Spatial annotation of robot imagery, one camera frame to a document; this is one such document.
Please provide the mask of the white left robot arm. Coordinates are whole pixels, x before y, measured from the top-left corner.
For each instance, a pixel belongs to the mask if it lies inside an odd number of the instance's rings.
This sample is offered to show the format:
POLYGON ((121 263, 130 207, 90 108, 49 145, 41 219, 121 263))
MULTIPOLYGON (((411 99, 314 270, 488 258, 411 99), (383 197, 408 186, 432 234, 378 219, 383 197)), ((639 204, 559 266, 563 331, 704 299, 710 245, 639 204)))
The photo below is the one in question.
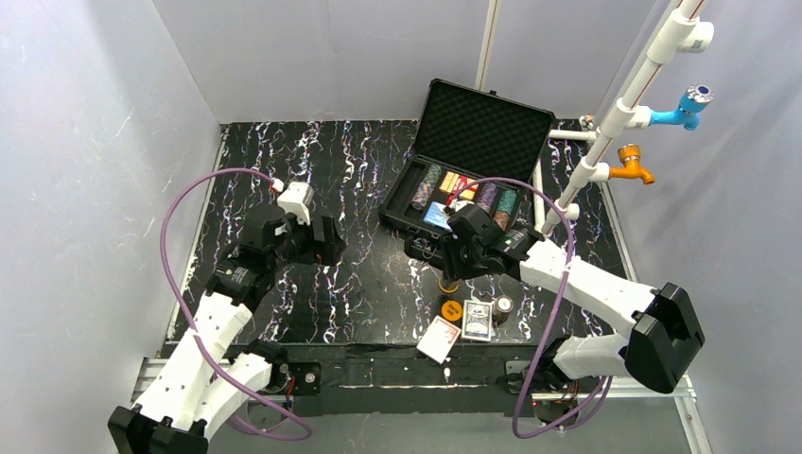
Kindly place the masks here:
POLYGON ((333 266, 346 243, 330 216, 268 204, 246 218, 240 240, 215 265, 192 324, 154 381, 108 429, 121 453, 205 453, 219 428, 254 394, 290 380, 285 348, 249 343, 227 369, 235 338, 286 265, 333 266))

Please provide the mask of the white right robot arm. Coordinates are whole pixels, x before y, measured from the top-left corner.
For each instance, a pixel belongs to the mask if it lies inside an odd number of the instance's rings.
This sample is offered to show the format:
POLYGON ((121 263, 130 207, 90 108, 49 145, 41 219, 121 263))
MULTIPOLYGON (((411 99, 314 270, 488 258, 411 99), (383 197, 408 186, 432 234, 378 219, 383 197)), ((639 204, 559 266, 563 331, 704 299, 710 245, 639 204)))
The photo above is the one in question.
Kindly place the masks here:
POLYGON ((536 377, 556 385, 588 376, 629 376, 657 393, 672 393, 706 342, 688 292, 620 278, 561 249, 526 224, 502 230, 481 208, 446 208, 451 232, 440 239, 450 281, 506 274, 561 294, 606 322, 613 334, 570 336, 543 350, 536 377))

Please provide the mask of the brown poker chip stack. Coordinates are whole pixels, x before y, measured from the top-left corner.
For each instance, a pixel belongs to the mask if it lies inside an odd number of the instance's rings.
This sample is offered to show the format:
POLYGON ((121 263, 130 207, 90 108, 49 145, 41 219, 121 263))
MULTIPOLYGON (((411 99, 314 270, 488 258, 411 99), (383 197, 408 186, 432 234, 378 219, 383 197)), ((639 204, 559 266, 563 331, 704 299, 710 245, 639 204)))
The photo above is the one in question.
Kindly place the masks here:
POLYGON ((513 300, 505 295, 497 297, 493 302, 492 321, 494 326, 502 326, 510 318, 514 309, 513 300))

